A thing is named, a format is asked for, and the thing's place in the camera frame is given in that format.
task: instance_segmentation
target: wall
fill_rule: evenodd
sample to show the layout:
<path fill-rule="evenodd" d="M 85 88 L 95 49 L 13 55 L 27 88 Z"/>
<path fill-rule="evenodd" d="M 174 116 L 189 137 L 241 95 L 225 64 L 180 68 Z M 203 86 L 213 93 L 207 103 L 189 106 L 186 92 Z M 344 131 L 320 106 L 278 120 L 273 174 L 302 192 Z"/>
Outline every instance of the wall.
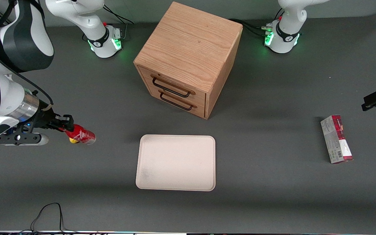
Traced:
<path fill-rule="evenodd" d="M 224 18 L 269 19 L 279 10 L 276 0 L 177 0 L 178 2 L 219 15 Z M 134 22 L 158 22 L 172 0 L 105 0 L 117 14 Z M 45 4 L 47 26 L 73 25 L 62 18 L 51 15 Z M 0 11 L 5 12 L 6 0 L 0 0 Z M 355 17 L 376 14 L 376 0 L 331 0 L 330 2 L 306 8 L 309 18 Z M 101 9 L 99 17 L 108 23 L 118 20 Z"/>

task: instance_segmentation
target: black metal handle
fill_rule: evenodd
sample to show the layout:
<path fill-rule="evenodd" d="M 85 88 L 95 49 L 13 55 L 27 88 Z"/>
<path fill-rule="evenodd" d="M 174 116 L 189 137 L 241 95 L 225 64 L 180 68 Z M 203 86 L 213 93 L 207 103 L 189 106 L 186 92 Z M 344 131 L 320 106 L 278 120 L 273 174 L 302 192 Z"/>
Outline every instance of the black metal handle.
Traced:
<path fill-rule="evenodd" d="M 181 108 L 181 109 L 183 109 L 183 110 L 185 110 L 185 111 L 190 111 L 190 110 L 192 110 L 192 108 L 194 107 L 193 105 L 191 105 L 189 108 L 186 108 L 186 107 L 181 106 L 181 105 L 179 105 L 179 104 L 177 104 L 177 103 L 175 103 L 175 102 L 172 102 L 172 101 L 170 101 L 170 100 L 166 100 L 165 98 L 163 98 L 163 92 L 161 92 L 161 100 L 163 100 L 163 101 L 165 101 L 165 102 L 168 102 L 168 103 L 170 103 L 170 104 L 173 104 L 174 106 L 176 106 L 176 107 L 178 107 L 178 108 Z"/>
<path fill-rule="evenodd" d="M 182 97 L 182 98 L 187 98 L 187 97 L 191 94 L 191 92 L 188 92 L 186 95 L 182 95 L 182 94 L 180 94 L 180 93 L 178 93 L 178 92 L 176 92 L 176 91 L 172 91 L 172 90 L 169 89 L 169 88 L 166 88 L 166 87 L 164 87 L 164 86 L 161 86 L 161 85 L 155 83 L 156 80 L 157 80 L 157 79 L 154 77 L 153 80 L 152 80 L 153 85 L 155 85 L 155 86 L 157 86 L 157 87 L 159 87 L 159 88 L 162 88 L 162 89 L 164 89 L 164 90 L 167 91 L 167 92 L 170 92 L 170 93 L 172 93 L 172 94 L 178 95 L 178 96 L 180 96 L 180 97 Z"/>

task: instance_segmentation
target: plastic tray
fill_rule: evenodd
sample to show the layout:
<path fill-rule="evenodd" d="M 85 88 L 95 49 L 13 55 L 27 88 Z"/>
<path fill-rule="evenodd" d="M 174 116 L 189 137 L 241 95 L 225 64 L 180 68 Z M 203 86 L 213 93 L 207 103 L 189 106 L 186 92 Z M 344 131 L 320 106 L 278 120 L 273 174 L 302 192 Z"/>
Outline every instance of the plastic tray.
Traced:
<path fill-rule="evenodd" d="M 214 138 L 206 135 L 143 136 L 136 185 L 140 189 L 213 190 Z"/>

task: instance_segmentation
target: gray table surface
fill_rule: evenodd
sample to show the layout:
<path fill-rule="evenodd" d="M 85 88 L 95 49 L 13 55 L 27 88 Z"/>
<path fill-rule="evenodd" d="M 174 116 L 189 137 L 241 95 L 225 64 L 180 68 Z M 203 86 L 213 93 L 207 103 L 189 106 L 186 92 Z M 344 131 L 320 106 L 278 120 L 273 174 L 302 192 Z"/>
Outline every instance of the gray table surface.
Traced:
<path fill-rule="evenodd" d="M 286 55 L 245 30 L 209 120 L 149 95 L 133 59 L 154 28 L 130 25 L 123 51 L 108 59 L 77 27 L 48 28 L 54 61 L 25 75 L 97 142 L 44 131 L 45 146 L 0 146 L 0 230 L 27 229 L 59 202 L 75 230 L 376 234 L 376 109 L 361 110 L 376 91 L 376 15 L 309 19 Z M 353 162 L 329 162 L 319 119 L 333 114 Z M 215 190 L 138 189 L 145 134 L 213 136 Z M 40 219 L 37 229 L 56 230 L 57 208 Z"/>

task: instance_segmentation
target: wooden box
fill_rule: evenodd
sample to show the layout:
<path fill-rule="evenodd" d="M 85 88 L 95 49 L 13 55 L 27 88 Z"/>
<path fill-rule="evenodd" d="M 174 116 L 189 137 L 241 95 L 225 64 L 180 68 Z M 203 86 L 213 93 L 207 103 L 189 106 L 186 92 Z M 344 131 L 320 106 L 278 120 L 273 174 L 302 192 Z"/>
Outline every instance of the wooden box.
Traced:
<path fill-rule="evenodd" d="M 134 65 L 153 97 L 208 119 L 241 34 L 241 24 L 173 2 Z"/>

